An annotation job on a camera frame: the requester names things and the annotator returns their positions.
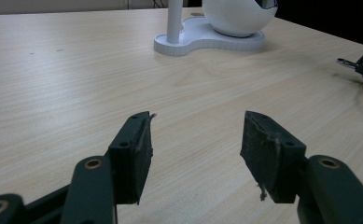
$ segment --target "wooden table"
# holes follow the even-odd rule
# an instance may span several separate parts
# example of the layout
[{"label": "wooden table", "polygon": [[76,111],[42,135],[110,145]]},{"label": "wooden table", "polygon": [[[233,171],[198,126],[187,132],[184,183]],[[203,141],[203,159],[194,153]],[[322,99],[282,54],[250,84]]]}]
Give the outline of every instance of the wooden table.
[{"label": "wooden table", "polygon": [[[183,18],[202,13],[184,8]],[[363,183],[363,79],[336,63],[363,45],[274,19],[255,52],[153,49],[167,11],[0,16],[0,194],[30,203],[103,155],[126,119],[152,121],[140,205],[119,223],[299,223],[297,202],[259,200],[239,155],[245,110],[344,161]]]}]

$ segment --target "white desk lamp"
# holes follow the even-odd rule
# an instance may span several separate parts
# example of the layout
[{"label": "white desk lamp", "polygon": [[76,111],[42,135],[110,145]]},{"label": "white desk lamp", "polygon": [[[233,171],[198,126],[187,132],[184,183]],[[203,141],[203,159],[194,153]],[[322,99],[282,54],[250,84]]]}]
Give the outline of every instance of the white desk lamp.
[{"label": "white desk lamp", "polygon": [[195,49],[259,49],[265,37],[260,29],[277,11],[276,0],[202,0],[205,17],[183,20],[180,31],[182,3],[169,0],[167,34],[157,35],[154,41],[154,50],[161,54],[183,56]]}]

